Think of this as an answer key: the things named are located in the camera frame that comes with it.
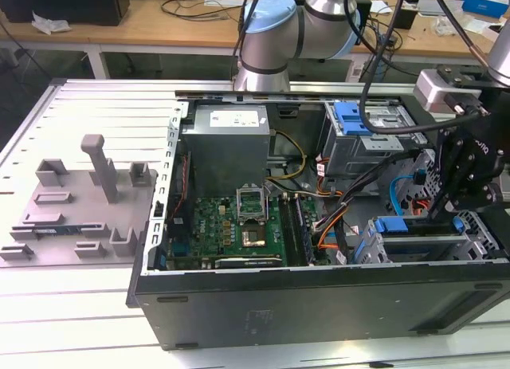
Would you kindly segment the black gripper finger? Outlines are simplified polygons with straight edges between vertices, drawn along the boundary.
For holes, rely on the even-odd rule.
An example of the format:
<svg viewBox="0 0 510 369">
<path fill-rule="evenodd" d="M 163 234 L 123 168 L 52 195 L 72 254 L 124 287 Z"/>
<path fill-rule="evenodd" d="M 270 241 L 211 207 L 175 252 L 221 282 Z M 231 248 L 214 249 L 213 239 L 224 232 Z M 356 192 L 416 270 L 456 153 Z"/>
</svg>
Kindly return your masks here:
<svg viewBox="0 0 510 369">
<path fill-rule="evenodd" d="M 473 163 L 472 139 L 465 130 L 451 128 L 439 134 L 434 168 L 440 190 L 430 207 L 431 222 L 443 222 L 446 214 L 455 209 L 456 197 L 468 180 Z"/>
<path fill-rule="evenodd" d="M 500 186 L 495 182 L 475 183 L 438 182 L 436 194 L 436 222 L 450 221 L 453 216 L 463 211 L 483 212 L 486 207 L 500 204 Z"/>
</svg>

